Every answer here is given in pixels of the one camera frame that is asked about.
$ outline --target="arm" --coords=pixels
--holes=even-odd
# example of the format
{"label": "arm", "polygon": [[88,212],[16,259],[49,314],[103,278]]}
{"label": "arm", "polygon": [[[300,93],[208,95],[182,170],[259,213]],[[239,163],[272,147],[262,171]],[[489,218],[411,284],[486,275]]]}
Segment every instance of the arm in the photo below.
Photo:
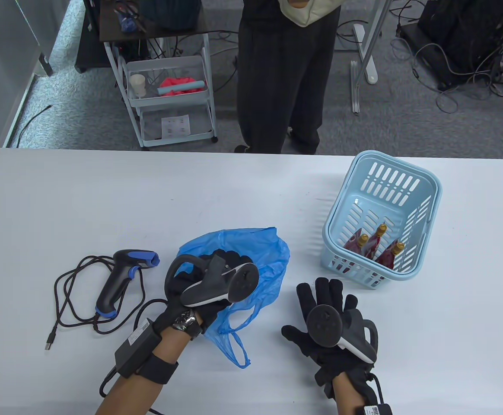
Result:
{"label": "arm", "polygon": [[348,375],[341,373],[332,381],[334,399],[338,407],[338,415],[356,415],[358,408],[365,406],[365,400],[354,389]]}
{"label": "arm", "polygon": [[[196,320],[202,323],[202,319],[197,314]],[[161,338],[161,343],[153,350],[153,354],[171,364],[178,360],[190,342],[188,334],[171,327],[161,332]],[[163,385],[158,385],[138,375],[132,375],[129,379],[119,377],[98,408],[96,415],[145,415],[162,388]]]}

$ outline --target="white table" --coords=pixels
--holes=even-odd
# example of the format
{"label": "white table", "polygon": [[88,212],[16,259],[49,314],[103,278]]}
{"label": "white table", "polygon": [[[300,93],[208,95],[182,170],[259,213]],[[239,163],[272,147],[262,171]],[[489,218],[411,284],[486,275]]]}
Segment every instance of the white table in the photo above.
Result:
{"label": "white table", "polygon": [[[204,338],[154,405],[167,415],[336,414],[315,364],[280,328],[303,328],[299,282],[319,266],[321,227],[352,157],[0,149],[0,414],[93,414],[98,387],[132,324],[108,336],[58,332],[52,284],[87,254],[159,253],[148,298],[180,245],[222,228],[276,226],[291,249],[280,298],[240,332],[241,370]],[[345,284],[380,337],[374,372],[395,414],[503,415],[503,160],[410,159],[443,183],[423,270],[380,291]],[[73,299],[93,314],[107,278],[80,275]],[[139,300],[132,283],[124,308]],[[147,313],[153,317],[153,310]],[[184,390],[194,390],[188,399]]]}

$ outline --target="gloved hand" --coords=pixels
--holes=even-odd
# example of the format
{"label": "gloved hand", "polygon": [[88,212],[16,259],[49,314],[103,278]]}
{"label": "gloved hand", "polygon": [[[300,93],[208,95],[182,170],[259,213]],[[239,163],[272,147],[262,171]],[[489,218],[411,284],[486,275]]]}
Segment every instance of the gloved hand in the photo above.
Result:
{"label": "gloved hand", "polygon": [[[211,255],[201,255],[200,258],[209,261],[214,255],[218,255],[225,260],[227,270],[244,263],[253,262],[250,257],[245,255],[240,256],[237,252],[223,251],[222,249],[218,249]],[[198,267],[194,267],[190,273],[179,272],[167,287],[167,292],[165,294],[167,298],[179,297],[190,285],[195,284],[198,281],[202,281],[203,278],[204,274]],[[194,311],[197,312],[204,321],[202,323],[202,330],[205,332],[215,321],[217,313],[228,306],[230,306],[230,302],[228,300],[220,300],[204,306],[196,307]]]}
{"label": "gloved hand", "polygon": [[[349,294],[346,297],[346,305],[342,310],[342,289],[343,285],[339,279],[331,279],[328,282],[326,278],[317,278],[315,281],[317,301],[315,301],[309,284],[299,284],[296,291],[303,319],[307,320],[309,312],[317,304],[328,304],[341,312],[341,316],[346,313],[346,310],[355,309],[357,307],[357,297]],[[350,324],[346,322],[345,317],[342,318],[342,323],[347,324],[347,326]],[[282,334],[287,340],[297,344],[303,355],[312,358],[317,365],[321,366],[315,374],[315,380],[317,385],[325,386],[325,393],[328,398],[334,398],[332,380],[341,373],[346,372],[356,391],[364,397],[366,404],[376,405],[376,394],[366,383],[371,378],[370,370],[374,366],[373,364],[364,362],[349,350],[341,349],[339,346],[332,348],[319,346],[308,333],[301,332],[294,326],[284,326]]]}

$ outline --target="blue plastic bag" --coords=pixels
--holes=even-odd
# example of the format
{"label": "blue plastic bag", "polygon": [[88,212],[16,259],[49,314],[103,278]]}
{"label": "blue plastic bag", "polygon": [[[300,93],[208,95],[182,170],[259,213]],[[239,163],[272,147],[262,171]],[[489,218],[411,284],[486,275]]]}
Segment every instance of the blue plastic bag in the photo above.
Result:
{"label": "blue plastic bag", "polygon": [[[208,233],[185,243],[180,247],[178,255],[210,255],[216,249],[247,255],[259,269],[259,284],[251,296],[221,311],[205,334],[206,338],[214,342],[232,363],[244,369],[250,365],[250,360],[236,332],[250,324],[259,314],[259,310],[274,302],[279,296],[280,286],[290,260],[290,250],[288,245],[277,236],[277,228],[269,227]],[[191,269],[192,265],[184,264],[179,271],[190,271]],[[236,328],[230,327],[229,317],[231,314],[251,309],[253,312],[245,322]],[[240,365],[234,356],[229,336],[232,336],[242,348],[245,359],[243,365]]]}

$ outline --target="qr code label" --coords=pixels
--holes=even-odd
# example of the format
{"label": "qr code label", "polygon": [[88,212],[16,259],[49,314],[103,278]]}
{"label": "qr code label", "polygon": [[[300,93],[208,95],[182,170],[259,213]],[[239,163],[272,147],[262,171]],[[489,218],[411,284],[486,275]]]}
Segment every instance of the qr code label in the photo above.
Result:
{"label": "qr code label", "polygon": [[366,406],[364,407],[365,415],[380,415],[378,412],[378,407],[376,406]]}

